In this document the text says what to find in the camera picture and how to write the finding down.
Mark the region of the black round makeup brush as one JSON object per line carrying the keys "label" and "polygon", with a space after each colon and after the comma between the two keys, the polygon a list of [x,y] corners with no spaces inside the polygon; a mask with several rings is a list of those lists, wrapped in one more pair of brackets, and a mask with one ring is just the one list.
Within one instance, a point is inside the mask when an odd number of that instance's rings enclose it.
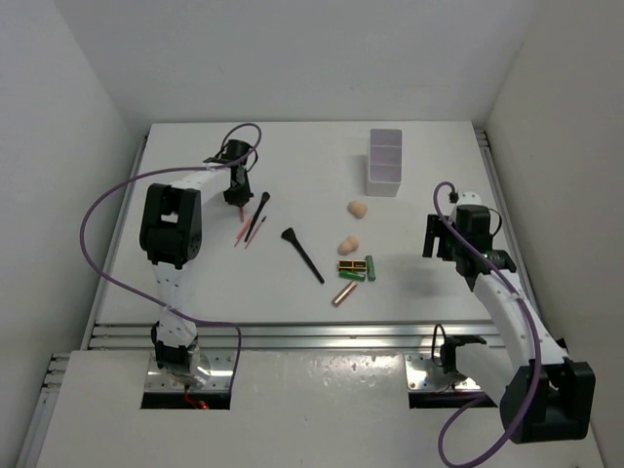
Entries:
{"label": "black round makeup brush", "polygon": [[252,233],[254,231],[254,227],[257,224],[258,219],[260,217],[260,214],[262,213],[262,210],[263,210],[264,206],[267,204],[267,202],[270,200],[270,198],[271,198],[271,195],[270,195],[269,192],[265,191],[265,192],[262,193],[262,195],[260,197],[259,205],[258,205],[255,213],[253,214],[253,218],[251,220],[250,226],[248,228],[248,231],[246,232],[246,235],[245,235],[245,238],[244,238],[244,242],[245,243],[247,243],[250,240],[251,235],[252,235]]}

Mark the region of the pink makeup pencil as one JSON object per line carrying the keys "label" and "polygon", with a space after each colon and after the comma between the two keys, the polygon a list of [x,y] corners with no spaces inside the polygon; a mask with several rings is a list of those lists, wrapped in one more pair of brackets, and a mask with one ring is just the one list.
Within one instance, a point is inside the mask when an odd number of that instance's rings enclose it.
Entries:
{"label": "pink makeup pencil", "polygon": [[241,242],[241,240],[244,238],[244,236],[247,234],[249,227],[251,225],[252,222],[252,216],[250,214],[246,214],[246,209],[241,207],[240,211],[239,211],[239,215],[240,215],[240,220],[242,223],[242,227],[240,229],[240,231],[238,232],[237,236],[236,236],[236,241],[234,246],[237,247],[238,244]]}

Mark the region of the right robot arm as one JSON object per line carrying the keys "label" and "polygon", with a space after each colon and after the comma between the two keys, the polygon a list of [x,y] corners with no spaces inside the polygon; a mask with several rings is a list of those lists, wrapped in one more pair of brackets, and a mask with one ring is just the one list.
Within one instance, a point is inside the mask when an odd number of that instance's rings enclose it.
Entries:
{"label": "right robot arm", "polygon": [[596,377],[546,330],[522,290],[511,256],[492,246],[490,211],[458,205],[427,217],[423,254],[454,264],[499,331],[500,358],[476,334],[444,335],[439,365],[474,380],[496,404],[513,443],[582,440],[587,436]]}

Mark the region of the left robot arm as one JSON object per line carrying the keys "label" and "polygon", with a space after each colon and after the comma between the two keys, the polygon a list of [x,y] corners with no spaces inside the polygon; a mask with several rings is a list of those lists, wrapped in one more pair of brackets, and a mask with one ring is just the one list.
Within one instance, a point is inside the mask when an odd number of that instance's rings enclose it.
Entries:
{"label": "left robot arm", "polygon": [[220,195],[225,204],[244,211],[254,196],[247,169],[251,151],[250,144],[229,139],[206,160],[218,171],[198,171],[172,184],[153,183],[146,192],[139,244],[164,303],[151,330],[156,364],[187,388],[199,387],[209,375],[209,366],[201,363],[197,325],[185,310],[192,262],[203,242],[203,207]]}

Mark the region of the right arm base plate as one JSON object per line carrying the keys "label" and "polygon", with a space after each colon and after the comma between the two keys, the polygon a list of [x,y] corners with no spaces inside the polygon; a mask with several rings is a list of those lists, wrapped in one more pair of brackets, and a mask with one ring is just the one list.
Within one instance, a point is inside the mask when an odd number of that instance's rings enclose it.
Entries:
{"label": "right arm base plate", "polygon": [[472,379],[456,373],[444,373],[435,366],[429,355],[405,354],[405,371],[408,389],[420,393],[480,392],[481,387]]}

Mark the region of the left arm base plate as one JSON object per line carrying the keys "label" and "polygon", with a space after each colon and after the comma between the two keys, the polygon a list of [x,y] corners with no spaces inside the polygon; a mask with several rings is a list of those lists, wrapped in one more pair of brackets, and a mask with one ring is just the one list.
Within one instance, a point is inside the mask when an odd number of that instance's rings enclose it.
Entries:
{"label": "left arm base plate", "polygon": [[181,393],[185,386],[194,393],[227,393],[230,389],[234,368],[234,356],[228,352],[202,351],[194,371],[159,368],[155,356],[149,361],[144,381],[145,393]]}

